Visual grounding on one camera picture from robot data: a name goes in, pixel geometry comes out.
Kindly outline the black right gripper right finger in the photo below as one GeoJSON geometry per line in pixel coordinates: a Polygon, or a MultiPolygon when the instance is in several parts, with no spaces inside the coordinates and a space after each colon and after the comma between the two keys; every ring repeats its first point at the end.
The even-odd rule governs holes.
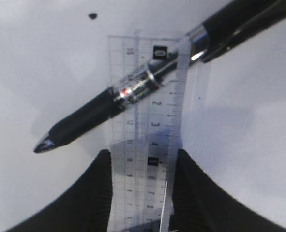
{"type": "Polygon", "coordinates": [[[285,232],[212,181],[183,149],[178,150],[172,194],[180,232],[285,232]]]}

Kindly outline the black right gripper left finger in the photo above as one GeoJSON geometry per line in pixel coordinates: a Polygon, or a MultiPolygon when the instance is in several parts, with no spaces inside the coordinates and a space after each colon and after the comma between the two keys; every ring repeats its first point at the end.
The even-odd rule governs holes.
{"type": "Polygon", "coordinates": [[[11,232],[106,232],[112,204],[109,150],[99,152],[80,178],[54,202],[11,232]]]}

